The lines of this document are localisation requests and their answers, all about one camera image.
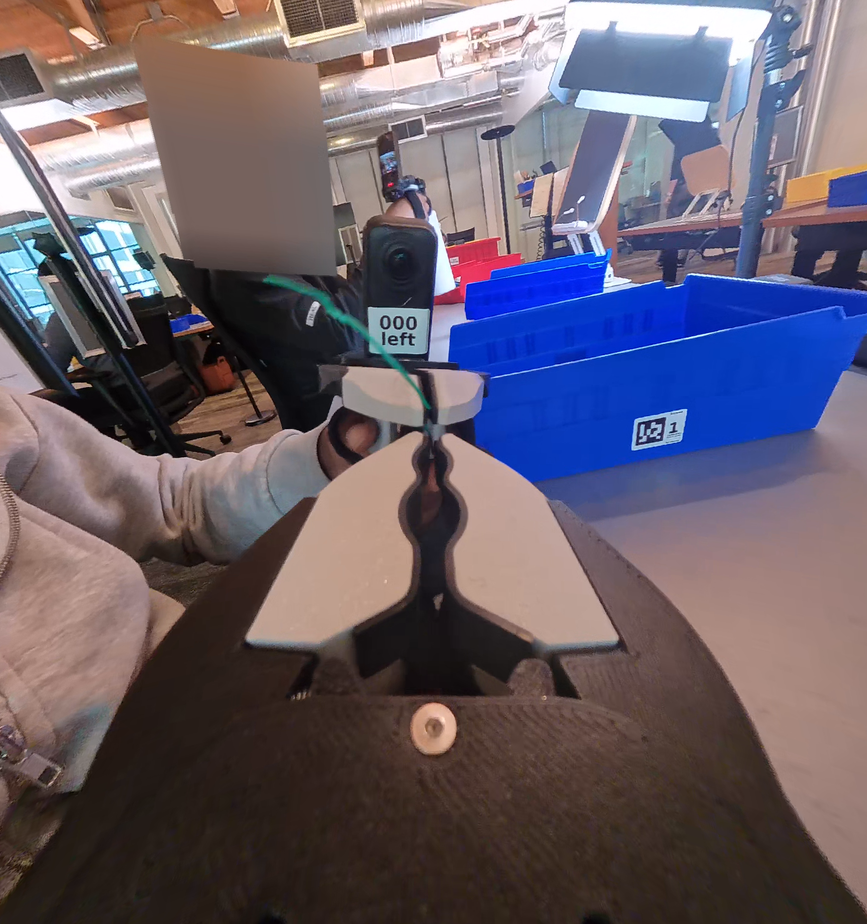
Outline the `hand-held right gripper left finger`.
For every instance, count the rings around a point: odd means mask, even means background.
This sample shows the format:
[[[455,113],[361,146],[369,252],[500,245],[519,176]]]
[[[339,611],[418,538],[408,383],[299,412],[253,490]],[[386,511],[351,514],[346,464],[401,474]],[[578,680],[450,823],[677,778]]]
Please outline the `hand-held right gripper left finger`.
[[[358,630],[414,600],[420,552],[407,510],[426,443],[405,435],[320,492],[248,629],[249,645],[345,650]]]

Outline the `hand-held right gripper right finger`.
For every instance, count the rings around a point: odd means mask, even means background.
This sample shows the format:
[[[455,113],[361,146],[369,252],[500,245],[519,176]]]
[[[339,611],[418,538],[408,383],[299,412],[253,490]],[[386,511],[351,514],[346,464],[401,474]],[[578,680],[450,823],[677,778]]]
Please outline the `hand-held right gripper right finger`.
[[[440,445],[444,486],[459,505],[445,553],[453,598],[537,651],[616,647],[611,618],[543,493],[457,435]]]

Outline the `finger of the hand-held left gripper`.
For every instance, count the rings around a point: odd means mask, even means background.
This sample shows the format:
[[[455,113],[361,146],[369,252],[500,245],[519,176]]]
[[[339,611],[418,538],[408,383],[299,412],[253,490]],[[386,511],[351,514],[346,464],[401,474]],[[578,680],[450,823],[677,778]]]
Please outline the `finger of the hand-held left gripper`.
[[[474,419],[484,402],[484,379],[475,372],[431,372],[434,424],[453,426]]]
[[[364,417],[421,428],[428,416],[421,377],[391,368],[347,368],[341,377],[343,407]]]

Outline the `person's left forearm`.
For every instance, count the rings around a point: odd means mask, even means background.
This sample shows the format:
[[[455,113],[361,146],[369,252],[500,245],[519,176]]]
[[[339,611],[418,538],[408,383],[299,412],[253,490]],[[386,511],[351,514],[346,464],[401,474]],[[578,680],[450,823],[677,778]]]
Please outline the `person's left forearm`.
[[[332,479],[326,423],[206,460],[141,456],[44,399],[2,399],[25,502],[136,560],[227,564]]]

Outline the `person's left hand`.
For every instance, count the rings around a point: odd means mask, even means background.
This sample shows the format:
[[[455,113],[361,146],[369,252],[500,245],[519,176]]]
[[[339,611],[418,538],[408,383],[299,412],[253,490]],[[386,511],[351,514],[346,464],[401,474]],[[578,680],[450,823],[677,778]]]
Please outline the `person's left hand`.
[[[316,445],[324,476],[334,480],[370,456],[379,438],[377,420],[343,407],[335,410],[324,424]]]

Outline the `black floor lamp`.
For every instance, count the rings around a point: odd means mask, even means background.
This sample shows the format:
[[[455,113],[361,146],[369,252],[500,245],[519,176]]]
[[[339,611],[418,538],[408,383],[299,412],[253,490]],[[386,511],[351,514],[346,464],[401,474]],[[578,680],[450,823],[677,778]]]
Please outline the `black floor lamp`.
[[[495,155],[497,157],[497,183],[500,196],[504,242],[506,246],[506,253],[508,255],[512,253],[512,246],[509,227],[509,206],[503,143],[504,139],[510,136],[514,130],[515,127],[513,125],[496,124],[492,127],[486,128],[486,130],[481,133],[481,140],[491,144],[494,147]]]

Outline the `blue plastic bin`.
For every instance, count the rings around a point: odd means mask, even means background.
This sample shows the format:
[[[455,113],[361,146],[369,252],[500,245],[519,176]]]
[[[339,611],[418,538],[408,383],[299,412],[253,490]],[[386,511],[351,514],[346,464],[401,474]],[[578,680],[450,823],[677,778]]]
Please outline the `blue plastic bin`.
[[[464,312],[477,442],[531,481],[812,430],[867,335],[867,291],[720,275]]]
[[[465,317],[477,321],[601,294],[612,250],[535,261],[492,271],[467,285]]]

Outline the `black panel wooden rim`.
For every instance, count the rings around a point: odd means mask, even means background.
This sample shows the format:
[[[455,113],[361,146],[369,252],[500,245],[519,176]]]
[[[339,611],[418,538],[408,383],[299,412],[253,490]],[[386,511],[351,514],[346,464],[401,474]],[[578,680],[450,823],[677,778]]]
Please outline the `black panel wooden rim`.
[[[599,232],[612,204],[637,117],[589,111],[564,182],[554,186],[552,233]]]

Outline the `black office chair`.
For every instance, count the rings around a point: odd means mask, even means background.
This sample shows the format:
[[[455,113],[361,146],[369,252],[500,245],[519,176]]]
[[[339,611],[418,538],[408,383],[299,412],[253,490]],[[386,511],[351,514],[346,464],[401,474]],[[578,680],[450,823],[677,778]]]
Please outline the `black office chair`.
[[[162,296],[135,298],[128,303],[143,337],[143,344],[127,349],[124,357],[139,377],[152,403],[171,428],[196,410],[205,390],[190,364],[179,352]],[[104,401],[96,419],[104,433],[119,429],[124,440],[147,455],[165,450],[158,443],[150,419],[127,385],[113,372],[85,372],[85,382]]]

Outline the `person's grey hoodie torso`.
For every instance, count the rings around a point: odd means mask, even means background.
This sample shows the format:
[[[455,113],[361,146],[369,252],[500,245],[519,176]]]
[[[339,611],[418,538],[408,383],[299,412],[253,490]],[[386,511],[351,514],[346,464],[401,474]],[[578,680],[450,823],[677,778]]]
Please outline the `person's grey hoodie torso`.
[[[184,611],[141,571],[156,557],[136,560],[22,499],[2,441],[8,394],[38,398],[0,386],[0,905]]]

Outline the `wooden table black legs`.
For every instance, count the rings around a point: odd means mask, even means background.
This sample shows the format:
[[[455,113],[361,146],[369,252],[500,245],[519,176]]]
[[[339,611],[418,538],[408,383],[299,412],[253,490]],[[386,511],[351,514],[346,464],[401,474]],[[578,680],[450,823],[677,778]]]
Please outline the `wooden table black legs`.
[[[680,260],[682,250],[699,254],[709,249],[738,251],[741,218],[740,213],[733,212],[670,218],[620,229],[617,238],[633,251],[659,252],[661,280],[666,285],[674,285],[679,268],[685,265]]]
[[[763,227],[790,228],[796,239],[791,275],[799,281],[860,288],[867,252],[867,205],[830,207],[825,202],[782,209]]]

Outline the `LED light panel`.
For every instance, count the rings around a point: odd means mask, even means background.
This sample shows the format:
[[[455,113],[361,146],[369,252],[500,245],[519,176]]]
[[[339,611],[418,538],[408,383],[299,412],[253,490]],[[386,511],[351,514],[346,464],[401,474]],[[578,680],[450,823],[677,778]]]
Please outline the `LED light panel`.
[[[700,123],[772,14],[761,1],[568,2],[549,91],[582,110]]]

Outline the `black light stand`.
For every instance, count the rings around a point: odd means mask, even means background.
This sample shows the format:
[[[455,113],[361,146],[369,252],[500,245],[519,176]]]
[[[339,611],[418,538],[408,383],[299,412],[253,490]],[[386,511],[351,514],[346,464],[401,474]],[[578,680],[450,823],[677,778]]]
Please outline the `black light stand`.
[[[790,45],[801,24],[800,14],[792,4],[776,2],[764,33],[763,83],[751,146],[748,193],[741,210],[736,261],[738,278],[751,279],[755,276],[761,256],[763,221],[779,209],[775,178],[769,170],[771,145],[776,117],[786,110],[805,79],[800,72],[784,77],[784,70],[791,62],[811,51],[810,45],[799,49]]]

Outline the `black boom pole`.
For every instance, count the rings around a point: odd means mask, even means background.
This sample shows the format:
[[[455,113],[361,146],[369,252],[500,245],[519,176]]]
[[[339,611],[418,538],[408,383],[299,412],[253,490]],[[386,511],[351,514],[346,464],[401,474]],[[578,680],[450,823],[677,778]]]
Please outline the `black boom pole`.
[[[84,309],[85,316],[89,321],[104,317],[103,321],[98,321],[97,336],[103,341],[105,348],[116,355],[125,349],[139,346],[140,332],[134,330],[127,320],[125,308],[119,298],[120,293],[105,281],[93,263],[92,255],[84,247],[69,214],[58,200],[28,144],[2,115],[1,110],[0,135],[43,204],[53,228],[63,241],[65,251],[70,254],[81,275],[84,290],[88,292],[89,300],[93,304],[92,308]]]

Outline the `silver air duct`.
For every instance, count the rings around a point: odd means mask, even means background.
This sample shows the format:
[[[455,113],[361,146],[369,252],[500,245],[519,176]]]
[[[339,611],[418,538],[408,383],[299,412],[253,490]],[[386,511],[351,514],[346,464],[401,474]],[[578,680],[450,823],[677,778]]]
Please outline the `silver air duct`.
[[[320,64],[451,32],[492,26],[501,21],[553,12],[563,2],[360,2],[363,31],[347,36],[290,44],[273,2],[256,16],[232,17],[199,29],[167,33],[165,41],[263,58]],[[144,102],[135,51],[129,43],[92,52],[78,61],[48,64],[46,82],[54,98],[91,114]]]

